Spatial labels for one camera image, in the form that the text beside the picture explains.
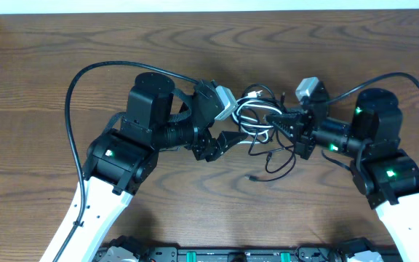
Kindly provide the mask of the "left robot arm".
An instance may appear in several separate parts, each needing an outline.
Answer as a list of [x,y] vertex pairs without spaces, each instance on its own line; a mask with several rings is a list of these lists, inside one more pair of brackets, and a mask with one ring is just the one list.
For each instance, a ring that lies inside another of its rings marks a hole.
[[244,132],[209,128],[237,107],[229,88],[201,80],[192,95],[164,74],[135,78],[127,109],[115,114],[92,141],[71,206],[43,261],[91,261],[106,234],[157,165],[160,151],[183,146],[212,162],[242,142]]

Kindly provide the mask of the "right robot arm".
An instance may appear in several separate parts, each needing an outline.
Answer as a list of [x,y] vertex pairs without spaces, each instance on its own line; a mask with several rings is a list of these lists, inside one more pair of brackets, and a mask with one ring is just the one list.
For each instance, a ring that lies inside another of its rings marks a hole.
[[391,235],[403,261],[419,261],[419,168],[399,147],[403,115],[394,93],[372,88],[359,93],[351,122],[330,116],[325,88],[297,91],[300,107],[266,121],[308,159],[321,146],[351,158],[355,187]]

